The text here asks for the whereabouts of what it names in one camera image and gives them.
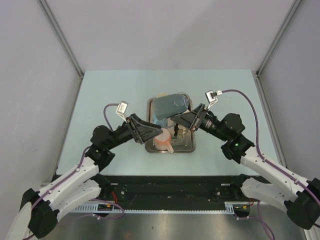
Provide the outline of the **light blue mug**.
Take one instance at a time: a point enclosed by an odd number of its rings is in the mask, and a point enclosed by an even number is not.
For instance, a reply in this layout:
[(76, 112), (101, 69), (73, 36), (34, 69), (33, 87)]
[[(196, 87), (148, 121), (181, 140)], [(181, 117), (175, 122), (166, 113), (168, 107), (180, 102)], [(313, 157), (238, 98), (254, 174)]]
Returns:
[(152, 116), (152, 122), (162, 128), (169, 129), (173, 127), (174, 123), (169, 118), (158, 119), (155, 114)]

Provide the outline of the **pink mug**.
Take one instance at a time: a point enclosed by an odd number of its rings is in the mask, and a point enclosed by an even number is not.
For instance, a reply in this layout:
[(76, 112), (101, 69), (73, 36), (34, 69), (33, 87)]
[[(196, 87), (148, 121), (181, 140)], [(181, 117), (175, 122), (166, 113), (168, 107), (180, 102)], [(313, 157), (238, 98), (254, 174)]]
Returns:
[(168, 151), (170, 154), (174, 152), (171, 145), (171, 134), (166, 128), (161, 128), (162, 133), (153, 138), (154, 146), (157, 150)]

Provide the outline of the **dark teal mug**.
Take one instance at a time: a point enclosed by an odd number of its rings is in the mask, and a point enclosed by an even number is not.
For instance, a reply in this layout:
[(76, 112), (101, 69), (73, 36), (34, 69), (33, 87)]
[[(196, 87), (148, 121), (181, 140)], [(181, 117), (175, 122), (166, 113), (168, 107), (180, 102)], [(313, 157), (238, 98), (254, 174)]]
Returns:
[(184, 113), (189, 103), (190, 97), (186, 93), (174, 93), (155, 98), (151, 105), (155, 117), (163, 120)]

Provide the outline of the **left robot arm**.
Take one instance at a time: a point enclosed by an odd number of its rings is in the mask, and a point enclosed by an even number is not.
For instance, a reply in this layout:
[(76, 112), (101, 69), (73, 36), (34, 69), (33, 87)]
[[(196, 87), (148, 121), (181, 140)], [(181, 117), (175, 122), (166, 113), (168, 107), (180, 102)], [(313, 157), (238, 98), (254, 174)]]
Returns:
[(127, 117), (116, 130), (105, 125), (97, 126), (79, 163), (52, 183), (38, 190), (29, 188), (20, 206), (30, 204), (25, 228), (38, 239), (48, 235), (70, 211), (83, 203), (110, 196), (111, 183), (100, 173), (113, 160), (111, 149), (130, 140), (144, 144), (163, 133), (162, 128), (140, 119), (136, 114)]

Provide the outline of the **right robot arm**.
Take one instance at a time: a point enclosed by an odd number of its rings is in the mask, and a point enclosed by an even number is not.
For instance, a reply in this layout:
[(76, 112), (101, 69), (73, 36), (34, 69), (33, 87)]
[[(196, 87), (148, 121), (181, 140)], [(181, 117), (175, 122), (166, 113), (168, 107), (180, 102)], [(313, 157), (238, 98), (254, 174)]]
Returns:
[(223, 155), (262, 176), (267, 184), (241, 176), (241, 182), (230, 188), (231, 196), (261, 200), (284, 211), (302, 229), (310, 230), (320, 217), (320, 181), (300, 176), (262, 154), (258, 145), (242, 132), (245, 126), (239, 114), (228, 113), (222, 120), (208, 111), (204, 104), (194, 110), (174, 115), (174, 123), (191, 131), (201, 129), (224, 141)]

